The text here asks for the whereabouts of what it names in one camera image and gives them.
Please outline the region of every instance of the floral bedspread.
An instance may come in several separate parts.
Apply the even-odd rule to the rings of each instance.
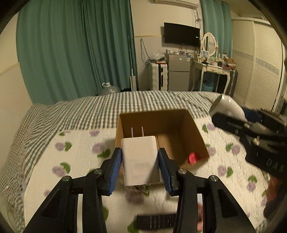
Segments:
[[[195,119],[206,143],[210,159],[190,171],[197,176],[217,175],[255,228],[265,218],[265,181],[261,171],[245,161],[245,149],[239,140],[221,129],[215,128],[210,117]],[[85,176],[100,167],[110,158],[115,148],[116,129],[64,131],[55,136],[34,167],[24,194],[25,224],[30,221],[45,197],[60,178],[69,174],[76,178]],[[78,233],[82,232],[82,196],[78,203]],[[175,213],[177,200],[167,198],[164,186],[150,187],[148,195],[131,196],[118,179],[115,191],[110,197],[103,197],[104,216],[107,231],[137,232],[133,220],[137,214]]]

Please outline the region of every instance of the gray striped blanket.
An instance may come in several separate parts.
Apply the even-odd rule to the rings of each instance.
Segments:
[[[13,209],[17,231],[25,228],[23,186],[59,132],[116,127],[118,115],[124,112],[187,109],[193,118],[200,118],[208,115],[217,96],[211,92],[144,91],[84,97],[51,106],[34,104],[21,122],[0,174],[0,195]]]

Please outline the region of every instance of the blue basket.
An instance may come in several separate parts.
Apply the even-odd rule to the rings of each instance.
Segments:
[[[213,90],[213,87],[214,87],[213,82],[210,82],[208,85],[209,86],[207,86],[204,83],[202,83],[201,91],[203,91],[203,92],[211,92]]]

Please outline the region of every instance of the white hair dryer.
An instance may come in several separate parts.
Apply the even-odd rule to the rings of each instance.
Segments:
[[[215,113],[220,112],[242,121],[247,121],[243,109],[230,96],[221,94],[211,105],[209,114],[212,117]]]

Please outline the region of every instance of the metal screw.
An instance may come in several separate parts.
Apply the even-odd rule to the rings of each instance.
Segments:
[[[245,123],[244,126],[248,129],[250,128],[250,124]]]
[[[215,175],[212,175],[212,176],[210,177],[210,179],[211,179],[212,181],[214,181],[214,182],[218,181],[218,177],[215,176]]]
[[[260,144],[260,141],[258,140],[258,138],[253,138],[253,143],[255,144],[255,145],[259,145]]]
[[[62,177],[62,181],[64,181],[64,182],[68,181],[69,179],[70,179],[69,176],[63,176],[63,177]]]
[[[180,168],[180,169],[178,170],[178,172],[179,172],[180,174],[185,174],[185,173],[186,173],[186,170],[185,170],[184,168]]]
[[[97,168],[96,170],[94,170],[94,173],[96,174],[96,175],[99,175],[99,174],[101,174],[103,171],[102,171],[102,169],[100,169],[100,168]]]

